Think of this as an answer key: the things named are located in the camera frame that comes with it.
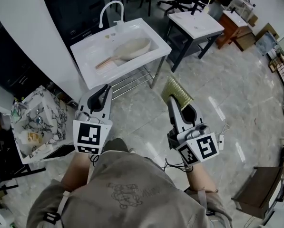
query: white table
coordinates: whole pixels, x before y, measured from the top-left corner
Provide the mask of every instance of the white table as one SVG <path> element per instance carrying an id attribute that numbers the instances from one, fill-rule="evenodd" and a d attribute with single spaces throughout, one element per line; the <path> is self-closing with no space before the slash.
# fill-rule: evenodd
<path id="1" fill-rule="evenodd" d="M 223 13 L 228 16 L 238 27 L 247 26 L 247 23 L 235 11 L 232 13 L 231 11 L 224 10 Z"/>
<path id="2" fill-rule="evenodd" d="M 179 45 L 172 37 L 169 37 L 172 27 L 177 28 L 186 37 L 187 42 L 182 44 L 184 46 Z M 180 53 L 175 60 L 172 59 L 174 62 L 174 66 L 171 69 L 172 72 L 176 70 L 182 58 L 192 45 L 197 46 L 199 51 L 201 51 L 198 55 L 199 59 L 201 59 L 223 30 L 223 26 L 210 15 L 198 10 L 195 11 L 194 15 L 191 15 L 191 12 L 170 14 L 164 40 L 169 41 L 174 46 L 175 50 L 178 50 Z M 205 40 L 207 40 L 208 43 L 204 48 L 201 48 L 199 43 Z"/>

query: brush bristles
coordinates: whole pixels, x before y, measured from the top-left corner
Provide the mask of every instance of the brush bristles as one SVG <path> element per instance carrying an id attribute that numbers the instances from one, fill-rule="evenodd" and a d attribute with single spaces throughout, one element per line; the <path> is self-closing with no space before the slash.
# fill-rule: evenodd
<path id="1" fill-rule="evenodd" d="M 164 102 L 167 103 L 171 95 L 178 100 L 181 110 L 193 100 L 187 91 L 172 76 L 168 78 L 161 96 Z"/>

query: black strap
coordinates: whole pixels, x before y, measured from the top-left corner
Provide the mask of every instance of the black strap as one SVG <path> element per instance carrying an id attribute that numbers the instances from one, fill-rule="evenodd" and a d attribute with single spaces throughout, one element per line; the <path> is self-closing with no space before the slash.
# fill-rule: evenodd
<path id="1" fill-rule="evenodd" d="M 43 220 L 55 225 L 56 221 L 60 220 L 60 214 L 59 213 L 46 213 L 45 216 L 43 217 Z"/>

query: person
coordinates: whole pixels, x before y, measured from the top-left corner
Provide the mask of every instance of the person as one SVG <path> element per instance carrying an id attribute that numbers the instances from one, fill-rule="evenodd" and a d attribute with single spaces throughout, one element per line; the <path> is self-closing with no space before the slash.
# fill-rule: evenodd
<path id="1" fill-rule="evenodd" d="M 87 184 L 89 165 L 89 155 L 75 154 L 61 182 L 52 180 L 36 199 L 27 228 L 232 227 L 202 164 L 187 169 L 186 193 L 152 160 L 130 153 L 121 139 L 105 145 Z"/>

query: black cabinet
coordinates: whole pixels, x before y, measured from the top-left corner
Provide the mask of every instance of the black cabinet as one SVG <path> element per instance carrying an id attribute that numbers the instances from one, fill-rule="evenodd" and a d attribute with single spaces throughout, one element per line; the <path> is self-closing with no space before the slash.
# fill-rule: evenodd
<path id="1" fill-rule="evenodd" d="M 0 86 L 21 99 L 49 82 L 0 23 Z"/>
<path id="2" fill-rule="evenodd" d="M 103 28 L 99 28 L 99 16 L 104 0 L 44 0 L 61 38 L 71 53 L 70 46 L 109 28 L 106 13 Z"/>

